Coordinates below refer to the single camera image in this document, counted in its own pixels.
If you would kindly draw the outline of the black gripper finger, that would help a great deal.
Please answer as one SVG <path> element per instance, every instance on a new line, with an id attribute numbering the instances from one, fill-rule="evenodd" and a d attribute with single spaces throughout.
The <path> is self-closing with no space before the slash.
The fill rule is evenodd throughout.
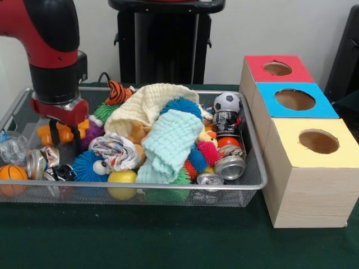
<path id="1" fill-rule="evenodd" d="M 51 135 L 52 143 L 55 146 L 58 146 L 60 144 L 59 131 L 58 131 L 58 128 L 57 128 L 57 123 L 58 123 L 57 119 L 50 119 L 49 120 L 50 135 Z"/>
<path id="2" fill-rule="evenodd" d="M 81 154 L 81 139 L 80 139 L 80 131 L 77 127 L 71 127 L 71 132 L 73 134 L 73 142 L 75 147 L 75 154 L 78 156 Z"/>

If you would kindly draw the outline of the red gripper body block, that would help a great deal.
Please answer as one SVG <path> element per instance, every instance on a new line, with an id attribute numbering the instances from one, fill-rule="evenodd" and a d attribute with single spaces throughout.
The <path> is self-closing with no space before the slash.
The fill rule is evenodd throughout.
<path id="1" fill-rule="evenodd" d="M 53 105 L 42 103 L 32 96 L 30 104 L 39 115 L 56 119 L 69 127 L 77 127 L 86 119 L 89 111 L 88 102 L 82 98 L 77 98 L 65 105 Z"/>

